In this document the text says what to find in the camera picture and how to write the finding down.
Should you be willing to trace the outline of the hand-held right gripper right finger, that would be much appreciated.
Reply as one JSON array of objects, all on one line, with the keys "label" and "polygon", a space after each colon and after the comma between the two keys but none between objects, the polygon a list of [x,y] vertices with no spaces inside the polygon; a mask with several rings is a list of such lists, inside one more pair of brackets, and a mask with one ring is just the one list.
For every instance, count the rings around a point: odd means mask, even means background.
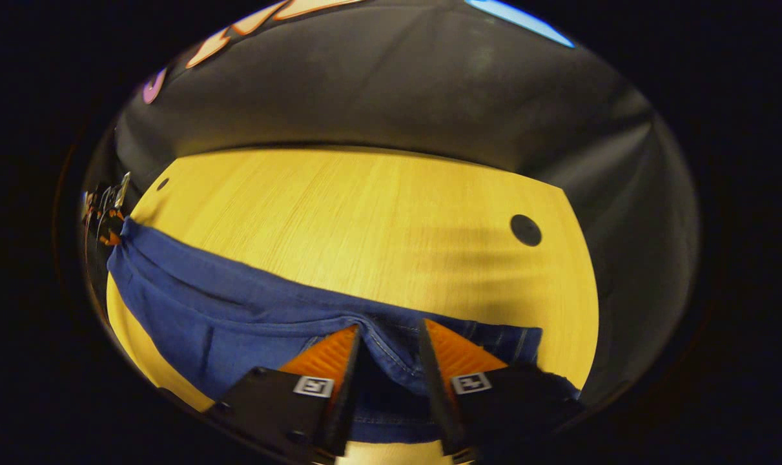
[{"label": "hand-held right gripper right finger", "polygon": [[419,353],[444,456],[455,464],[515,464],[582,420],[585,407],[562,376],[501,359],[423,320]]}]

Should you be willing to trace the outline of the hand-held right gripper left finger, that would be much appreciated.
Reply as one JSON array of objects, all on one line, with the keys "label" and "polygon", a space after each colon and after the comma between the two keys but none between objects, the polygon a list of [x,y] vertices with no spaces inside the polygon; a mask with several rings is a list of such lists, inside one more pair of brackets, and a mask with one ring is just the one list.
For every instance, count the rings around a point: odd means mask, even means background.
[{"label": "hand-held right gripper left finger", "polygon": [[210,408],[210,419],[285,464],[334,464],[345,453],[362,358],[358,325],[326,336],[279,369],[254,367]]}]

